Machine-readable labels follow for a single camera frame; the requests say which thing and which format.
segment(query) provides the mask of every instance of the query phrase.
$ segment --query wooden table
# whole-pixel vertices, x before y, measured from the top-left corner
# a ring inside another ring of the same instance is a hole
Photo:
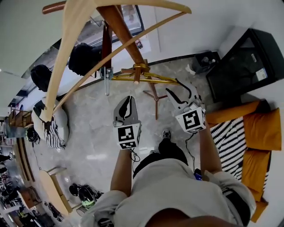
[[[65,195],[63,194],[59,183],[57,181],[56,175],[66,170],[66,168],[61,168],[61,170],[49,175],[49,172],[53,171],[58,167],[55,167],[51,170],[39,171],[40,181],[43,185],[44,190],[46,191],[49,202],[63,215],[69,215],[74,209],[81,206],[81,204],[71,207]]]

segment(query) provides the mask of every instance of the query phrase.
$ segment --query black backpack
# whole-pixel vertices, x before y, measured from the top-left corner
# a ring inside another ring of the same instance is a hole
[[[84,76],[102,60],[101,50],[101,46],[91,47],[86,43],[80,43],[71,52],[69,69],[78,75]]]
[[[51,78],[51,71],[45,65],[37,65],[31,70],[31,78],[34,84],[42,90],[47,92],[49,81]]]

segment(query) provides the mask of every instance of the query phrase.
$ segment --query orange cushion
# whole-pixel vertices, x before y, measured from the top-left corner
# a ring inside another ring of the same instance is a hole
[[[245,152],[241,177],[245,186],[256,192],[262,192],[269,156],[270,151],[248,150]]]
[[[219,124],[225,121],[230,121],[249,113],[253,113],[260,101],[250,102],[247,104],[243,104],[241,106],[236,106],[233,108],[219,110],[212,113],[206,114],[206,120],[209,124]]]
[[[251,189],[251,188],[249,188],[249,190],[251,191],[251,193],[252,193],[252,195],[253,195],[253,197],[254,197],[254,200],[255,200],[256,202],[260,202],[261,197],[262,197],[262,195],[263,195],[263,191],[257,192],[257,191],[255,191],[255,190],[253,190],[253,189]]]
[[[281,150],[280,110],[244,116],[247,147],[260,150]]]
[[[218,124],[210,124],[210,123],[208,123],[208,125],[209,125],[209,128],[212,128],[212,127],[214,127],[214,126],[216,126]]]
[[[256,223],[267,206],[268,203],[264,200],[262,200],[261,202],[256,202],[256,211],[254,212],[251,221]]]

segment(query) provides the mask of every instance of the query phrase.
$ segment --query person's arm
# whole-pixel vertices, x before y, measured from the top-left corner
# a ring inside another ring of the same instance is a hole
[[[204,180],[207,177],[204,171],[207,170],[210,173],[217,173],[222,171],[220,157],[214,140],[212,138],[210,128],[206,122],[206,129],[199,131],[200,135],[200,164],[201,164],[201,174]]]
[[[132,181],[132,159],[130,150],[119,152],[114,174],[112,175],[110,190],[117,190],[125,193],[128,197],[131,194]]]
[[[221,160],[207,123],[206,129],[200,131],[199,135],[202,179],[220,187],[237,224],[247,226],[256,208],[252,193],[233,175],[222,171]]]

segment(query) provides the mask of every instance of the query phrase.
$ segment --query wooden hanger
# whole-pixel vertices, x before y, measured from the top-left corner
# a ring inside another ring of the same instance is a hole
[[[74,44],[78,36],[80,35],[86,22],[89,20],[90,15],[93,13],[93,11],[97,7],[107,6],[107,5],[120,5],[120,4],[149,5],[149,6],[156,6],[156,7],[163,7],[163,8],[170,8],[170,9],[178,10],[178,11],[184,12],[183,14],[191,13],[191,10],[189,7],[181,5],[181,4],[165,1],[165,0],[68,0],[65,3],[64,13],[63,13],[63,26],[62,26],[63,33],[62,33],[60,49],[56,57],[56,61],[54,64],[52,75],[51,75],[51,80],[49,82],[49,86],[47,90],[47,99],[46,99],[46,104],[45,104],[46,107],[45,107],[42,120],[44,121],[51,120],[53,110],[55,107],[55,100],[56,100],[57,92],[59,89],[59,84],[60,84],[64,69],[66,67],[68,58],[70,56],[70,53],[72,52],[72,49],[74,47]],[[87,75],[85,75],[84,78],[87,79],[89,76],[90,76],[89,73],[87,73]]]
[[[158,28],[159,26],[166,24],[167,22],[174,20],[175,18],[178,18],[182,15],[185,15],[184,12],[180,12],[178,14],[175,14],[167,19],[164,19],[162,21],[160,21],[159,23],[151,26],[150,28],[142,31],[141,33],[139,33],[138,35],[136,35],[135,37],[133,37],[132,39],[130,39],[128,42],[126,42],[125,44],[121,45],[119,48],[117,48],[115,51],[113,51],[112,53],[110,53],[107,57],[105,57],[103,60],[101,60],[94,68],[92,68],[85,76],[83,76],[69,91],[67,94],[64,95],[64,97],[59,101],[59,103],[57,104],[57,106],[54,109],[54,113],[56,112],[56,110],[58,108],[60,108],[62,106],[62,104],[71,96],[71,94],[73,92],[75,92],[91,75],[94,74],[94,72],[96,72],[97,70],[99,70],[107,61],[109,61],[110,59],[112,59],[114,56],[116,56],[119,52],[123,51],[127,46],[129,46],[130,44],[134,43],[136,40],[138,40],[139,38],[145,36],[146,34],[148,34],[149,32],[155,30],[156,28]]]

